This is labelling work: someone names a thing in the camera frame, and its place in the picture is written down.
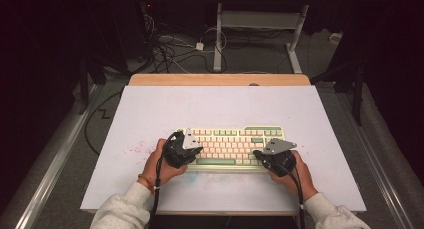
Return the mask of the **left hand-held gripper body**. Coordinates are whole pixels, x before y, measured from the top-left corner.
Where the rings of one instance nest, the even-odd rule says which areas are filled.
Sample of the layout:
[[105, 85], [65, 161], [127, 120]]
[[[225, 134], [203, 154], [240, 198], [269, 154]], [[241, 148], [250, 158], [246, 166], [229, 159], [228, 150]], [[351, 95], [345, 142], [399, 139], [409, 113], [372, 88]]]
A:
[[177, 130], [165, 142], [164, 157], [170, 166], [180, 168], [196, 159], [189, 157], [189, 150], [196, 147], [202, 146], [191, 128]]

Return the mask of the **person's left hand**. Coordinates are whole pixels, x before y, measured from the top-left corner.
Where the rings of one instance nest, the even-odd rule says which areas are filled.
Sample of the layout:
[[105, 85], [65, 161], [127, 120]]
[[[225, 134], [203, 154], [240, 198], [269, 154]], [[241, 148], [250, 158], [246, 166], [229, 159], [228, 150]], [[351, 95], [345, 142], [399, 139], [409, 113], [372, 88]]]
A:
[[159, 185], [162, 186], [174, 177], [182, 175], [188, 168], [184, 165], [180, 168], [170, 166], [165, 159], [162, 158], [162, 151], [165, 145], [165, 139], [159, 139], [156, 149], [147, 159], [142, 173], [139, 175], [137, 182], [148, 189], [152, 189], [159, 179]]

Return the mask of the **white metal desk frame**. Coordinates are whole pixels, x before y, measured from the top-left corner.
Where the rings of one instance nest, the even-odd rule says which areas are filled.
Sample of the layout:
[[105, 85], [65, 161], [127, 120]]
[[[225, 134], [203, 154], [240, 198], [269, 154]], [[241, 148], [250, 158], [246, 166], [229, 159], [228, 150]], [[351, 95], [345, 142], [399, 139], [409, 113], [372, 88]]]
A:
[[226, 28], [254, 28], [254, 29], [289, 29], [293, 30], [293, 39], [285, 45], [287, 56], [295, 74], [302, 74], [296, 55], [296, 47], [306, 20], [309, 6], [303, 5], [299, 12], [266, 12], [224, 10], [223, 5], [217, 5], [216, 39], [214, 48], [213, 71], [222, 71], [222, 50], [227, 42], [222, 31]]

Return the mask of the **cream green pink keyboard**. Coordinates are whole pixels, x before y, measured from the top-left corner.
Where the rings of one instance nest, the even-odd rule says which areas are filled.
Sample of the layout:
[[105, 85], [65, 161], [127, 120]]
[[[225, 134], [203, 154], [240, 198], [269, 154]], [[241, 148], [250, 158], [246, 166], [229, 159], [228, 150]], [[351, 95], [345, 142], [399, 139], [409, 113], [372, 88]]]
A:
[[189, 164], [190, 171], [262, 172], [265, 168], [253, 151], [262, 150], [273, 138], [285, 138], [280, 126], [178, 128], [178, 131], [189, 131], [203, 147]]

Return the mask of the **aluminium floor rail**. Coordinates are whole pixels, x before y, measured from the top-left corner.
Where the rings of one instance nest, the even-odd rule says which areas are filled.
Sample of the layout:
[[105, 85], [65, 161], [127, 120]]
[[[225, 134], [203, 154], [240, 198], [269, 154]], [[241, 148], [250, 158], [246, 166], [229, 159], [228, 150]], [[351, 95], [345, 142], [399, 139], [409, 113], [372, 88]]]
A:
[[410, 217], [407, 215], [405, 207], [403, 206], [398, 192], [395, 190], [393, 184], [390, 182], [387, 174], [385, 173], [383, 166], [378, 159], [374, 148], [372, 147], [368, 137], [365, 134], [362, 126], [359, 126], [351, 114], [351, 107], [348, 98], [344, 94], [338, 95], [338, 100], [343, 107], [343, 110], [347, 113], [347, 117], [352, 124], [355, 133], [359, 137], [362, 145], [362, 151], [367, 164], [370, 167], [371, 174], [376, 180], [376, 184], [385, 200], [392, 217], [398, 229], [413, 229], [413, 223]]
[[53, 191], [103, 86], [89, 89], [88, 104], [77, 102], [35, 160], [17, 192], [18, 221], [13, 229], [32, 229]]

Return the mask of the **person's right hand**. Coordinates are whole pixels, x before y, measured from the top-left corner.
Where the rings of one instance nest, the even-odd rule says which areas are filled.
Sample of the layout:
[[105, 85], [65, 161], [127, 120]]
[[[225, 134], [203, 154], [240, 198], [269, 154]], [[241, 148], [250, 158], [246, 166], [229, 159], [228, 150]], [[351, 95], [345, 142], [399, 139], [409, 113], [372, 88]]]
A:
[[[292, 154], [296, 159], [296, 168], [291, 172], [291, 174], [297, 180], [299, 188], [302, 190], [303, 202], [306, 202], [309, 198], [317, 194], [318, 191], [313, 185], [312, 176], [309, 171], [309, 168], [307, 164], [302, 160], [300, 154], [296, 150], [293, 150]], [[271, 171], [269, 171], [268, 174], [274, 182], [283, 185], [289, 192], [293, 193], [296, 196], [299, 196], [299, 188], [296, 186], [296, 183], [289, 175], [286, 175], [284, 177], [278, 177]]]

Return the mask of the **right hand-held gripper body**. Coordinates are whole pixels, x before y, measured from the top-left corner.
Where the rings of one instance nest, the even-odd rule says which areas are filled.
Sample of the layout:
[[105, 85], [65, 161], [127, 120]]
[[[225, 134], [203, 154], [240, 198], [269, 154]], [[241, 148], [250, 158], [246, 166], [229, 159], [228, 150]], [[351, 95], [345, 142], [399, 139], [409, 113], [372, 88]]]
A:
[[265, 169], [278, 177], [284, 177], [296, 166], [296, 159], [292, 153], [292, 149], [296, 147], [296, 143], [273, 138], [262, 150], [254, 150], [253, 155]]

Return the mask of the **black metal stand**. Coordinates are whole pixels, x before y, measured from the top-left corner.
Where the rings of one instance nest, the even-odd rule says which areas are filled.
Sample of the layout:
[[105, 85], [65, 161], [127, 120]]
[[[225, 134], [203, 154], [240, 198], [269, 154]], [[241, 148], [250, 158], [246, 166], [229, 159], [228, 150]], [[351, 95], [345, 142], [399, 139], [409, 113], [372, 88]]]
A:
[[99, 53], [86, 53], [79, 61], [80, 72], [80, 98], [81, 107], [79, 114], [82, 115], [89, 105], [89, 80], [95, 85], [106, 83], [106, 67], [111, 68], [118, 75], [131, 76], [132, 72], [126, 65], [119, 64], [112, 59], [107, 59]]
[[334, 69], [328, 69], [326, 72], [312, 77], [310, 83], [315, 85], [318, 82], [332, 81], [336, 93], [352, 92], [352, 116], [357, 125], [361, 126], [360, 110], [362, 104], [363, 79], [363, 67], [353, 61], [347, 61], [336, 66]]

